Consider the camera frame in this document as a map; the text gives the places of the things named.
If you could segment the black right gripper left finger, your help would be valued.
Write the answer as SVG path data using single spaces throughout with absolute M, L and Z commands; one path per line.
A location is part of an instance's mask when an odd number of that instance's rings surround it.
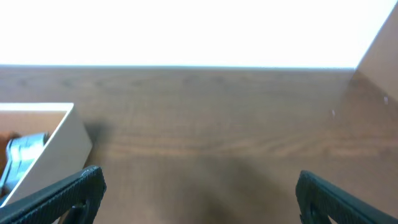
M 105 191 L 102 169 L 89 166 L 1 208 L 1 223 L 93 223 Z

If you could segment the white cardboard box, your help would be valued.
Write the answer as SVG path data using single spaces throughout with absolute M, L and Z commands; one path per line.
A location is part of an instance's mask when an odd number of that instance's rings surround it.
M 80 171 L 92 148 L 73 103 L 3 103 L 1 132 L 11 131 L 20 137 L 48 133 L 49 138 L 11 193 L 1 198 L 2 207 Z

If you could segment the yellow grey toy truck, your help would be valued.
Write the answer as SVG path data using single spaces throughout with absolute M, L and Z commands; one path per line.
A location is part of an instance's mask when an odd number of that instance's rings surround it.
M 10 194 L 30 165 L 44 151 L 48 133 L 37 133 L 9 140 L 6 165 L 1 175 L 1 197 Z

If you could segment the brown plush capybara toy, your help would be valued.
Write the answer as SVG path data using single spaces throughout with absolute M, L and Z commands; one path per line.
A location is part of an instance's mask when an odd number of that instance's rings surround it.
M 19 138 L 21 135 L 16 132 L 1 132 L 0 134 L 0 173 L 2 174 L 7 164 L 6 147 L 11 139 Z

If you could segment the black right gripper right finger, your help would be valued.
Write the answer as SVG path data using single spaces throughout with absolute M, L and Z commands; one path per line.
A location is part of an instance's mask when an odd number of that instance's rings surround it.
M 303 224 L 397 224 L 396 218 L 307 170 L 300 172 L 295 195 Z

